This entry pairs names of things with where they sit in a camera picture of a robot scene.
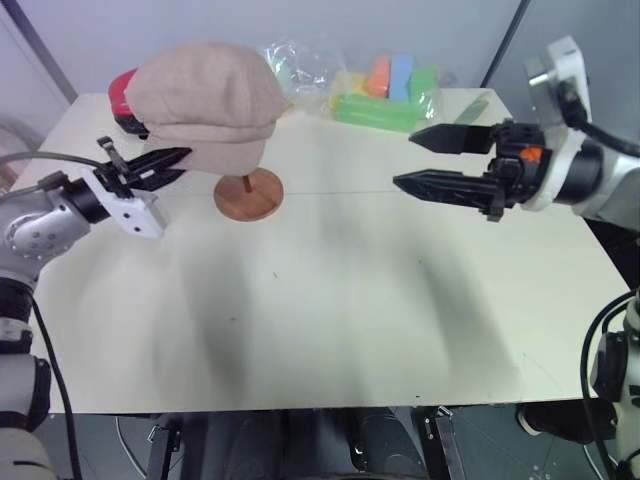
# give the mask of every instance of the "white bracket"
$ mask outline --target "white bracket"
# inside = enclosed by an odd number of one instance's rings
[[[132,198],[118,198],[105,190],[92,170],[83,168],[81,174],[104,209],[125,232],[146,238],[162,237],[167,222],[154,205],[158,197],[153,193],[136,190]]]
[[[571,37],[564,37],[553,42],[547,47],[546,59],[545,63],[549,70],[543,77],[549,84],[548,95],[555,95],[555,87],[558,83],[565,80],[570,81],[575,85],[582,105],[587,111],[588,120],[591,121],[587,74],[582,53],[576,42]],[[550,98],[547,101],[549,105],[553,105],[554,115],[561,118],[556,99]],[[586,137],[584,133],[569,128],[564,123],[547,128],[544,131],[544,136],[547,147],[553,149],[553,155],[540,188],[533,197],[522,204],[524,210],[539,211],[555,200],[567,178],[573,157],[580,151]]]

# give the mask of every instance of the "cable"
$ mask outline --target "cable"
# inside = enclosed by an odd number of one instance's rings
[[[28,193],[37,192],[38,190],[40,190],[40,187],[38,185],[34,185],[33,187],[26,187],[26,188],[21,188],[19,190],[13,190],[11,192],[7,192],[0,197],[0,203],[5,202],[10,198],[15,198],[21,195],[26,195]]]
[[[64,384],[64,379],[62,378],[62,372],[60,371],[60,366],[58,365],[58,360],[56,359],[56,354],[53,351],[53,345],[51,343],[51,338],[49,337],[49,332],[47,331],[47,327],[44,324],[44,319],[42,318],[42,314],[40,313],[40,307],[38,307],[38,302],[33,298],[31,292],[29,292],[31,296],[33,313],[35,314],[36,321],[38,322],[38,327],[40,328],[40,332],[42,333],[42,339],[44,340],[44,345],[47,349],[47,355],[49,355],[49,363],[51,364],[51,370],[53,370],[53,376],[58,382],[58,388],[60,390],[60,396],[62,397],[62,404],[64,405],[64,419],[67,425],[67,440],[69,443],[69,458],[71,460],[71,471],[73,472],[74,480],[82,480],[82,471],[80,470],[80,456],[78,455],[78,443],[76,441],[76,428],[73,423],[73,411],[71,410],[71,402],[69,401],[69,393],[67,392],[67,387]]]
[[[480,88],[485,88],[487,86],[487,84],[491,80],[491,77],[493,77],[493,74],[500,66],[500,63],[502,62],[502,58],[504,57],[504,54],[507,53],[507,50],[509,49],[509,45],[511,44],[511,40],[513,39],[513,36],[518,30],[518,26],[520,26],[520,22],[522,21],[522,18],[524,17],[524,14],[527,11],[527,8],[529,8],[530,3],[531,3],[531,0],[520,0],[520,4],[518,5],[518,8],[513,14],[511,23],[509,23],[509,27],[507,28],[507,31],[505,32],[504,37],[500,42],[500,46],[498,47],[496,54],[493,56],[493,60],[491,60],[489,69],[487,70],[487,73],[484,75],[484,78],[480,83]]]
[[[233,441],[231,443],[231,449],[229,450],[229,456],[227,458],[227,466],[224,469],[224,476],[222,477],[222,480],[231,480],[233,478],[233,467],[235,466],[236,456],[238,454],[237,452],[238,440],[240,439],[240,435],[242,434],[242,431],[250,422],[251,422],[250,418],[245,418],[244,421],[242,422],[242,425],[240,425],[240,428],[238,428],[238,431],[236,432],[233,438]]]
[[[104,164],[84,157],[76,157],[75,155],[67,155],[66,153],[54,153],[54,152],[19,152],[10,153],[0,157],[0,165],[15,162],[17,160],[64,160],[65,162],[80,163],[83,165],[89,165],[93,168],[103,169]]]
[[[560,82],[557,86],[557,94],[562,118],[569,127],[584,132],[587,136],[616,152],[631,157],[640,157],[640,145],[616,138],[589,123],[587,109],[582,104],[578,90],[572,82],[567,80]]]
[[[602,333],[607,333],[609,331],[609,324],[611,323],[611,321],[617,317],[618,315],[620,315],[622,312],[624,312],[627,309],[627,304],[623,303],[622,305],[617,306],[616,308],[614,308],[613,310],[611,310],[606,317],[604,317],[604,320],[602,321]]]
[[[589,383],[587,381],[587,362],[589,360],[589,347],[591,346],[591,342],[593,340],[593,336],[598,329],[600,323],[604,320],[608,313],[617,306],[621,302],[629,300],[635,294],[634,290],[631,290],[624,295],[620,295],[615,300],[609,302],[607,306],[605,306],[596,318],[593,319],[591,325],[589,325],[589,329],[587,330],[587,334],[585,335],[584,343],[582,344],[582,353],[580,355],[580,387],[582,389],[582,403],[584,405],[584,411],[587,416],[587,423],[589,424],[589,429],[591,430],[591,434],[593,435],[593,441],[598,448],[598,454],[600,455],[600,459],[602,460],[602,464],[605,467],[608,478],[611,480],[615,479],[615,471],[611,461],[609,460],[609,454],[607,452],[607,447],[604,444],[604,440],[600,436],[595,424],[595,420],[593,418],[593,411],[591,410],[591,394],[589,393]]]
[[[629,155],[630,157],[640,158],[640,145],[627,142],[626,140],[622,140],[621,138],[616,138],[613,135],[605,132],[601,128],[596,127],[592,123],[575,122],[572,127],[581,130],[589,137],[611,148],[612,150],[615,150],[616,152],[620,152],[624,155]]]
[[[127,442],[125,441],[124,436],[122,435],[122,430],[120,430],[120,417],[118,417],[117,415],[116,415],[116,432],[118,433],[118,440],[120,441],[120,445],[122,445],[122,449],[124,450],[124,453],[129,458],[129,461],[133,465],[133,468],[136,469],[136,472],[138,472],[138,475],[140,475],[142,478],[147,478],[147,472],[145,471],[144,468],[142,468],[142,465],[140,465],[140,462],[138,462],[138,459],[135,457],[135,455],[129,448],[129,445],[127,445]]]
[[[631,463],[631,460],[640,455],[640,448],[631,452],[631,454],[625,459],[625,462]]]
[[[591,454],[589,453],[589,449],[587,448],[587,446],[583,445],[582,450],[584,450],[584,456],[587,457],[587,462],[589,462],[589,466],[591,466],[591,470],[593,470],[593,473],[596,474],[596,477],[598,477],[599,480],[604,480],[604,477],[600,473],[600,470],[598,470],[598,467],[596,467],[593,458],[591,458]]]

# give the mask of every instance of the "hat stand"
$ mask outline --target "hat stand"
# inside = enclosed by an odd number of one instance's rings
[[[264,168],[249,175],[226,175],[216,184],[213,199],[223,215],[240,222],[252,222],[275,212],[284,198],[278,176]]]

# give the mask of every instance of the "hat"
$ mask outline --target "hat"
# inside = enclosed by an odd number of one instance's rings
[[[247,175],[288,106],[269,65],[238,45],[172,48],[135,73],[127,103],[149,130],[144,151],[190,147],[176,165],[220,175]]]

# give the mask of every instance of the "black cable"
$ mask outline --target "black cable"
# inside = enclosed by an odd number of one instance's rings
[[[631,452],[631,454],[626,458],[625,462],[631,463],[631,460],[640,455],[640,448]]]
[[[95,160],[91,160],[84,157],[76,157],[75,155],[67,155],[65,153],[55,153],[55,152],[10,153],[9,155],[0,157],[0,165],[4,165],[10,162],[15,162],[17,160],[33,160],[33,159],[64,160],[65,162],[81,163],[83,165],[89,165],[91,167],[99,168],[99,169],[103,169],[105,167],[103,163],[96,162]]]
[[[609,324],[611,323],[611,321],[626,309],[627,304],[623,303],[622,305],[618,305],[616,308],[611,310],[602,321],[602,333],[607,333],[609,331]]]
[[[485,88],[487,86],[487,84],[491,81],[491,77],[493,77],[493,74],[500,66],[500,62],[502,62],[504,54],[507,53],[507,49],[511,44],[511,40],[513,40],[513,36],[516,34],[516,31],[520,26],[520,22],[522,21],[522,18],[524,17],[524,14],[527,11],[530,3],[531,0],[520,0],[520,4],[518,5],[516,12],[513,14],[513,18],[511,19],[511,23],[509,24],[504,37],[502,37],[500,46],[498,47],[498,50],[496,50],[496,54],[493,56],[493,60],[491,60],[489,69],[484,75],[482,83],[480,83],[480,88]]]
[[[573,125],[573,128],[577,128],[586,133],[589,137],[593,138],[597,142],[600,142],[606,147],[609,147],[616,152],[620,152],[630,157],[640,158],[640,145],[636,145],[621,138],[616,138],[613,135],[605,132],[601,128],[596,127],[589,122],[577,122]]]
[[[609,302],[606,307],[600,310],[600,313],[596,315],[596,318],[594,318],[593,322],[591,322],[591,325],[589,325],[584,343],[582,344],[582,353],[580,355],[580,387],[582,389],[582,403],[584,405],[584,411],[587,416],[587,423],[589,424],[591,435],[593,435],[593,441],[598,448],[600,460],[605,467],[607,476],[611,480],[615,479],[615,470],[613,468],[611,460],[609,460],[609,454],[607,452],[607,447],[604,444],[604,440],[602,439],[600,433],[598,432],[598,429],[596,428],[593,411],[591,410],[591,394],[589,393],[589,383],[587,380],[587,362],[589,360],[589,347],[591,346],[593,336],[596,333],[596,330],[598,329],[600,323],[604,320],[607,314],[611,312],[612,309],[618,307],[621,302],[629,300],[634,295],[635,291],[631,290],[624,295],[620,295],[615,300]]]
[[[560,105],[560,111],[562,112],[562,118],[569,127],[584,132],[588,137],[591,137],[616,152],[631,157],[640,157],[640,145],[616,138],[601,128],[589,123],[587,109],[582,104],[578,89],[573,83],[567,80],[560,82],[557,87],[557,99]]]
[[[31,300],[33,302],[33,313],[36,316],[38,327],[40,328],[40,332],[42,333],[42,339],[44,340],[45,347],[47,348],[47,355],[49,355],[51,370],[53,370],[53,375],[56,378],[56,382],[58,382],[60,396],[62,397],[62,404],[64,405],[64,419],[67,425],[67,439],[69,442],[69,458],[71,460],[71,471],[73,472],[74,480],[82,480],[82,472],[80,470],[80,456],[78,455],[78,443],[76,441],[76,428],[73,423],[73,411],[71,410],[69,393],[67,392],[67,387],[64,384],[64,379],[62,378],[62,372],[60,371],[58,360],[56,359],[56,354],[53,351],[53,345],[51,343],[51,338],[49,337],[49,332],[47,331],[47,327],[44,324],[44,319],[42,318],[42,314],[40,313],[40,308],[38,307],[36,299],[33,298],[33,295],[31,296]]]

